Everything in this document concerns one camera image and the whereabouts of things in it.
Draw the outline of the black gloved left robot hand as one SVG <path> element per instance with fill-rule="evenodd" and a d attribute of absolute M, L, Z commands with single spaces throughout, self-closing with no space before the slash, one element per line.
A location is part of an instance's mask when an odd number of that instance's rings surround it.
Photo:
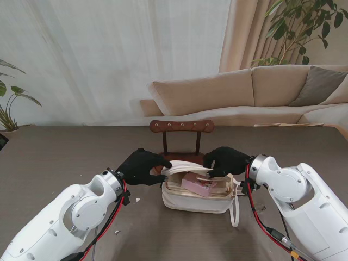
<path fill-rule="evenodd" d="M 163 156 L 139 148 L 134 151 L 116 170 L 123 174 L 123 179 L 128 185 L 154 185 L 165 181 L 165 175 L 151 175 L 150 171 L 163 166 L 171 168 L 170 161 Z"/>

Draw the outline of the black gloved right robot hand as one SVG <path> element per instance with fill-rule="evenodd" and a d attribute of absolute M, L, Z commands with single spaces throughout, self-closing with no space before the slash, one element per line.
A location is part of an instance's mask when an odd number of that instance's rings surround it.
<path fill-rule="evenodd" d="M 210 178 L 239 175 L 245 171 L 252 157 L 231 147 L 218 147 L 203 157 L 203 167 L 212 169 Z"/>

